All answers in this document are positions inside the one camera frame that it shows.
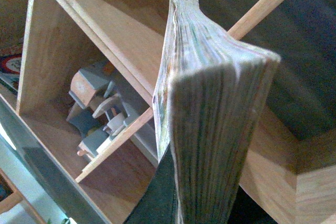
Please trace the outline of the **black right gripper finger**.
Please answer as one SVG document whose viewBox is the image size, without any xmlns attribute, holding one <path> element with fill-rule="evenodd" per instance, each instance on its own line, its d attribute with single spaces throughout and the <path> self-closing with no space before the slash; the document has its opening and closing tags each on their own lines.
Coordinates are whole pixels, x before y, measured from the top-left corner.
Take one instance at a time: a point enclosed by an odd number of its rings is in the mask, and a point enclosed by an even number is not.
<svg viewBox="0 0 336 224">
<path fill-rule="evenodd" d="M 165 153 L 146 192 L 125 223 L 175 223 L 176 188 L 171 153 Z"/>
</svg>

